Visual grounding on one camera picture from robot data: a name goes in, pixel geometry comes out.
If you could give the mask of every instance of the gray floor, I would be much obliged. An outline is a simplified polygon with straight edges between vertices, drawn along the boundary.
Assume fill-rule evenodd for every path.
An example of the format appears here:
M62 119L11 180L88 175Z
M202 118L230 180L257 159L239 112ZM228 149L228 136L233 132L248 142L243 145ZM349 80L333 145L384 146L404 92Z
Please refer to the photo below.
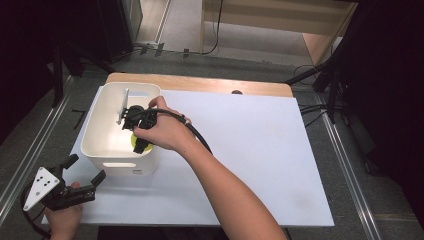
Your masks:
M239 55L234 58L232 58L233 55L215 57L191 55L187 59L183 59L181 54L175 53L162 53L162 56L155 57L155 52L149 51L145 55L126 56L113 64L113 67L120 72L128 73L158 73L283 82L293 76L297 66L308 64L304 63L303 60L298 62L299 59L307 55L303 42L296 38L296 34L288 33L286 36L294 36L294 38L292 38L292 41L288 41L292 42L290 51L282 54L285 63L266 60L265 57L255 60L250 57L250 53L243 54L244 51L239 51L237 53ZM296 74L307 70L307 68L298 69ZM38 156L34 169L39 166L53 166L69 154L80 129L80 126L74 129L80 114L72 112L72 109L88 110L98 86L103 85L106 78L106 73L89 64L86 65L86 71L82 78L73 77L75 85L70 91L69 102ZM317 103L316 93L308 85L313 81L314 78L312 77L292 87L299 104ZM52 100L53 94L49 92L0 146L0 174L2 176L0 178L0 189L2 192L46 119ZM318 112L315 112L305 115L305 123L314 119L318 114ZM369 239L359 218L323 119L320 118L311 124L307 128L307 133L336 226L330 228L291 228L289 229L290 235L294 240ZM359 151L350 129L340 121L339 116L336 116L336 121L336 128L340 133L353 171L377 222L381 239L424 239L423 230L405 200L402 190L389 178L373 177L366 173L364 157ZM216 229L209 228L196 228L194 230L164 229L169 239L211 239L215 231ZM77 239L96 239L96 236L97 227L86 225L81 226ZM12 205L0 228L0 239L39 239L23 220L17 201Z
M151 15L150 11L155 9L156 1L143 2L149 7L145 12ZM205 22L203 45L201 42L201 4L202 1L196 0L171 0L158 41L164 44L164 50L181 52L189 49L191 52L199 52L203 47L203 52L208 52L213 48L216 43L216 23ZM148 37L139 36L138 42L149 40ZM301 33L220 24L219 45L210 55L281 65L311 64L308 52L298 51L303 48L305 43Z
M143 9L143 21L137 39L139 43L155 43L161 34L161 26L167 15L169 0L141 0Z

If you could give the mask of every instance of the wrist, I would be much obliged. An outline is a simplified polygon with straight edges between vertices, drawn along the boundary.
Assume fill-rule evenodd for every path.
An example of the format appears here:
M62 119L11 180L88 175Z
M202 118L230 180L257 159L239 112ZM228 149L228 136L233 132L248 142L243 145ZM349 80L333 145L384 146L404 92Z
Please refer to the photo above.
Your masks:
M72 240L76 233L63 232L63 233L52 233L50 240Z

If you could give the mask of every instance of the human arm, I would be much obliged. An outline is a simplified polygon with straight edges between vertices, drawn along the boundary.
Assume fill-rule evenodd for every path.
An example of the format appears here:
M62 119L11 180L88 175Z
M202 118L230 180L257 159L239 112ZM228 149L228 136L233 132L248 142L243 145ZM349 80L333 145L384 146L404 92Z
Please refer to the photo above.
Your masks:
M169 109L163 97L150 103ZM230 239L286 239L260 199L236 175L222 165L191 132L174 118L158 114L150 130L135 128L134 134L179 153L191 166Z
M78 188L79 186L79 182L71 184L73 188ZM74 239L81 221L82 204L57 211L46 208L44 213L50 224L51 240Z

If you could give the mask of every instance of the wooden board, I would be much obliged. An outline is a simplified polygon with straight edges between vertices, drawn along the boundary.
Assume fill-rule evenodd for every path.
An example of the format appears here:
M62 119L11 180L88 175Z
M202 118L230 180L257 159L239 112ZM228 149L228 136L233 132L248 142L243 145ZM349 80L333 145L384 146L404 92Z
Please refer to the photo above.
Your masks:
M158 85L166 90L231 93L239 90L247 95L293 97L290 86L283 83L264 83L217 78L198 78L158 74L112 73L109 82L143 82Z
M216 22L220 0L203 0L204 21ZM319 35L333 34L354 3L316 0L225 0L222 23Z

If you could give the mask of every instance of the white plastic bin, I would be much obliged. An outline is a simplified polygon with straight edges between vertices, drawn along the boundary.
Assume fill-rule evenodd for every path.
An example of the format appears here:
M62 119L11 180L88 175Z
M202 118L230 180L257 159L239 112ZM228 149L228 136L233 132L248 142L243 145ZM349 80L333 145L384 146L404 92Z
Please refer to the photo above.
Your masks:
M122 130L123 121L118 125L119 112L129 89L128 104L148 108L148 103L160 95L160 88L154 84L116 82L106 84L100 91L88 119L81 142L81 152L98 168L108 175L148 175L158 167L157 160L149 153L133 152L132 132Z

